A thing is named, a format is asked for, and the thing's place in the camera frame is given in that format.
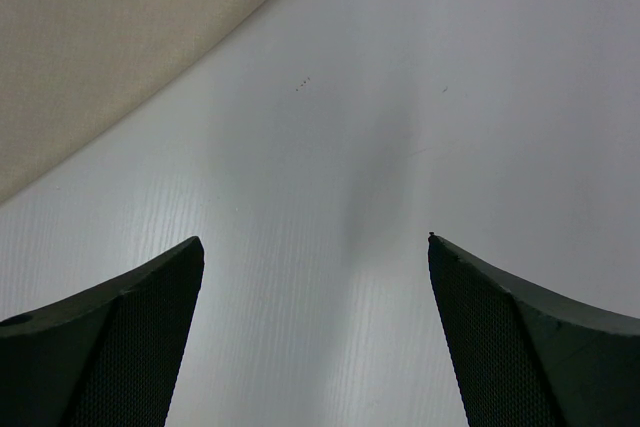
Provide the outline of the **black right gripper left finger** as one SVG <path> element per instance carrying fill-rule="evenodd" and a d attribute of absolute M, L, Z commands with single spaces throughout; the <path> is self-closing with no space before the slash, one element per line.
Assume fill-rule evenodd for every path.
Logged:
<path fill-rule="evenodd" d="M 4 426 L 165 424 L 204 272 L 190 237 L 1 323 Z"/>

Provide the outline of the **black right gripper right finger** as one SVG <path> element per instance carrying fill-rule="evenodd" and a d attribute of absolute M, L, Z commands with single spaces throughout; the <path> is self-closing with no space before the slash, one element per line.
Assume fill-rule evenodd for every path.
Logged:
<path fill-rule="evenodd" d="M 430 234 L 429 275 L 471 426 L 636 426 L 639 321 Z"/>

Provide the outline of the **beige cloth napkin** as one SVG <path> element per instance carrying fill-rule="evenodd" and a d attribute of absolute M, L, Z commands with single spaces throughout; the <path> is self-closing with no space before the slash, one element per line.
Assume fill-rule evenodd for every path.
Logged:
<path fill-rule="evenodd" d="M 198 62 L 267 0 L 1 0 L 9 199 Z"/>

